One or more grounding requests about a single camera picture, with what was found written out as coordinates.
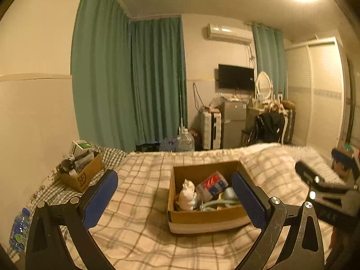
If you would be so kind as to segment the light blue earbud case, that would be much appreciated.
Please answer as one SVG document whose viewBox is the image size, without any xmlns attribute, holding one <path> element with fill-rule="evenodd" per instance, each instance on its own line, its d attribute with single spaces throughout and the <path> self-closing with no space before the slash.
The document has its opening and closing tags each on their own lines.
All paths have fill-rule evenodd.
<svg viewBox="0 0 360 270">
<path fill-rule="evenodd" d="M 228 187 L 224 191 L 224 196 L 226 200 L 238 201 L 238 197 L 232 187 Z"/>
</svg>

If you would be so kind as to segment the blue water bottle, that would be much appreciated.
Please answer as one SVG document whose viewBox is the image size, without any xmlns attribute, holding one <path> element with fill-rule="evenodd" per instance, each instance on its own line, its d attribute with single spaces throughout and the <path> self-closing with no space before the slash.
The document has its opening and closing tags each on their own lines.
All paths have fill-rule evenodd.
<svg viewBox="0 0 360 270">
<path fill-rule="evenodd" d="M 30 211 L 23 207 L 16 216 L 10 232 L 9 243 L 12 249 L 17 252 L 24 252 L 30 229 Z"/>
</svg>

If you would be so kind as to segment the small cardboard box with items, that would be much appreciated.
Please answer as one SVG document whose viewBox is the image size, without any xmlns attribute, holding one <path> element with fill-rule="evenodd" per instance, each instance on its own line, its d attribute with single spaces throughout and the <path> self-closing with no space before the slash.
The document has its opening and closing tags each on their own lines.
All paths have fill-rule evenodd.
<svg viewBox="0 0 360 270">
<path fill-rule="evenodd" d="M 78 174 L 67 174 L 60 172 L 60 164 L 56 166 L 56 171 L 60 180 L 68 187 L 77 192 L 83 193 L 90 184 L 90 181 L 104 169 L 103 161 L 100 152 L 94 153 L 94 159 L 85 166 L 85 168 Z"/>
</svg>

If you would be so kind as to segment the black jacket on chair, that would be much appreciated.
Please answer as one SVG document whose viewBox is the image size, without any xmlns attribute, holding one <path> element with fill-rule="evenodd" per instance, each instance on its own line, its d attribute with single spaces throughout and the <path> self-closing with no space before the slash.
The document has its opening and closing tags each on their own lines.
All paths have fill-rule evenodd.
<svg viewBox="0 0 360 270">
<path fill-rule="evenodd" d="M 256 139 L 263 143 L 279 143 L 285 126 L 282 113 L 266 112 L 256 117 Z"/>
</svg>

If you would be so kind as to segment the red blue labelled jar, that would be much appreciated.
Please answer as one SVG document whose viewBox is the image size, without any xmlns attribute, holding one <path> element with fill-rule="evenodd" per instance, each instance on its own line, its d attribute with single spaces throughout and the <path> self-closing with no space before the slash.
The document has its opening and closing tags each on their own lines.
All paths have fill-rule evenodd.
<svg viewBox="0 0 360 270">
<path fill-rule="evenodd" d="M 197 185 L 195 191 L 203 202 L 209 202 L 217 198 L 228 186 L 225 177 L 217 171 Z"/>
</svg>

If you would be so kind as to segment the open cardboard box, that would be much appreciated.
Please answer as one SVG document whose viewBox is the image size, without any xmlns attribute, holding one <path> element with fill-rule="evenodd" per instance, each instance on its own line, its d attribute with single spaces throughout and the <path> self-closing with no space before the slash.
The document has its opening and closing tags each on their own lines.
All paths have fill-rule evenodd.
<svg viewBox="0 0 360 270">
<path fill-rule="evenodd" d="M 249 224 L 250 219 L 241 205 L 210 212 L 201 212 L 199 210 L 192 210 L 191 212 L 179 211 L 175 206 L 185 179 L 191 180 L 194 185 L 198 185 L 218 171 L 231 185 L 232 176 L 239 168 L 240 162 L 238 160 L 173 167 L 167 204 L 170 231 L 176 234 L 212 233 Z"/>
</svg>

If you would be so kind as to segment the white cloth bundle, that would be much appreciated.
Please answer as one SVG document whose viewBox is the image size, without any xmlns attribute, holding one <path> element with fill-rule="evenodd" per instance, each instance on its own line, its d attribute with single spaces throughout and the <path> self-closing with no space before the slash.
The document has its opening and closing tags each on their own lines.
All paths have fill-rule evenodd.
<svg viewBox="0 0 360 270">
<path fill-rule="evenodd" d="M 178 207 L 182 211 L 192 211 L 196 207 L 196 198 L 197 193 L 194 183 L 191 180 L 185 179 L 178 196 L 178 201 L 176 202 Z"/>
</svg>

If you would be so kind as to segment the white louvered wardrobe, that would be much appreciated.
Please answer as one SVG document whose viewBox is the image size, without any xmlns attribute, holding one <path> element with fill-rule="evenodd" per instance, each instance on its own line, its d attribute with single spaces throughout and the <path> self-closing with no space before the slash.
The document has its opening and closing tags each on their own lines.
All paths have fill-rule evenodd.
<svg viewBox="0 0 360 270">
<path fill-rule="evenodd" d="M 292 142 L 331 160 L 347 130 L 344 49 L 336 37 L 322 38 L 288 47 L 286 58 L 287 98 L 296 113 Z"/>
</svg>

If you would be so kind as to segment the white oval mirror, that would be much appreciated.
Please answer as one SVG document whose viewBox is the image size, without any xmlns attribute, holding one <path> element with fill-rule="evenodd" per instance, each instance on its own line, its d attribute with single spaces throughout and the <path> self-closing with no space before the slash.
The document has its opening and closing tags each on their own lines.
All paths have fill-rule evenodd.
<svg viewBox="0 0 360 270">
<path fill-rule="evenodd" d="M 261 71 L 256 79 L 256 99 L 262 101 L 271 100 L 273 94 L 272 80 L 265 71 Z"/>
</svg>

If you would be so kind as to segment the silver mini fridge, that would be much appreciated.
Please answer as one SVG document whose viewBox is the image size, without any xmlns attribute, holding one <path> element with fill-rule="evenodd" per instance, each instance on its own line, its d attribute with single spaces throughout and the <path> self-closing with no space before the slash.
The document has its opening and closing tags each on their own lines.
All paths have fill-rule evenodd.
<svg viewBox="0 0 360 270">
<path fill-rule="evenodd" d="M 247 106 L 244 102 L 224 101 L 221 111 L 221 147 L 223 149 L 242 146 L 242 130 L 245 128 Z"/>
</svg>

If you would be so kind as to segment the white suitcase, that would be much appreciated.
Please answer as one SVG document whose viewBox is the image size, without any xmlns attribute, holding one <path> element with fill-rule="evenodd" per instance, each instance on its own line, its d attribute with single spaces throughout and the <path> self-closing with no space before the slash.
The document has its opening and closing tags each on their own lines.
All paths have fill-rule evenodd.
<svg viewBox="0 0 360 270">
<path fill-rule="evenodd" d="M 221 146 L 221 113 L 217 108 L 200 113 L 201 139 L 204 150 L 219 149 Z"/>
</svg>

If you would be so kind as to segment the narrow green curtain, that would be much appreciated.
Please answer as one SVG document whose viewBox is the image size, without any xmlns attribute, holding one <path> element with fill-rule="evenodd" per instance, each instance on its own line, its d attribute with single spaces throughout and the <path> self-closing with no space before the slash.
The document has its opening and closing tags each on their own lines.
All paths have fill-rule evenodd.
<svg viewBox="0 0 360 270">
<path fill-rule="evenodd" d="M 252 32 L 256 48 L 258 73 L 264 71 L 273 83 L 273 92 L 287 96 L 287 59 L 283 33 L 272 27 L 254 23 Z"/>
</svg>

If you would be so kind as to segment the large green curtain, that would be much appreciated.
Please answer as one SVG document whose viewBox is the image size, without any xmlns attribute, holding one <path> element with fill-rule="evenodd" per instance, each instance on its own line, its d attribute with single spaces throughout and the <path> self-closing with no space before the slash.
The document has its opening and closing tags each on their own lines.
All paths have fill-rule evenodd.
<svg viewBox="0 0 360 270">
<path fill-rule="evenodd" d="M 117 0 L 81 0 L 71 49 L 81 139 L 132 152 L 187 123 L 182 20 L 131 20 Z"/>
</svg>

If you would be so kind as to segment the white air conditioner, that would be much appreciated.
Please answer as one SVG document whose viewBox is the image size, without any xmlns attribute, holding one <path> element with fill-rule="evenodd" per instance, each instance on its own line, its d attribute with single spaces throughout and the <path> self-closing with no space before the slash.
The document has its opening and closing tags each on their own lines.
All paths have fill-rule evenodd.
<svg viewBox="0 0 360 270">
<path fill-rule="evenodd" d="M 207 25 L 207 37 L 210 40 L 227 41 L 250 45 L 253 42 L 251 31 L 221 25 Z"/>
</svg>

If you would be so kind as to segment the black wall television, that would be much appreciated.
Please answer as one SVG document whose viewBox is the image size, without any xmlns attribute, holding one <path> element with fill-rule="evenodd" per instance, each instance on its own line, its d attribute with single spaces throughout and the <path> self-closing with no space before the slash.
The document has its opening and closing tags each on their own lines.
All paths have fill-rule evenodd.
<svg viewBox="0 0 360 270">
<path fill-rule="evenodd" d="M 218 65 L 218 87 L 254 91 L 254 69 L 233 65 Z"/>
</svg>

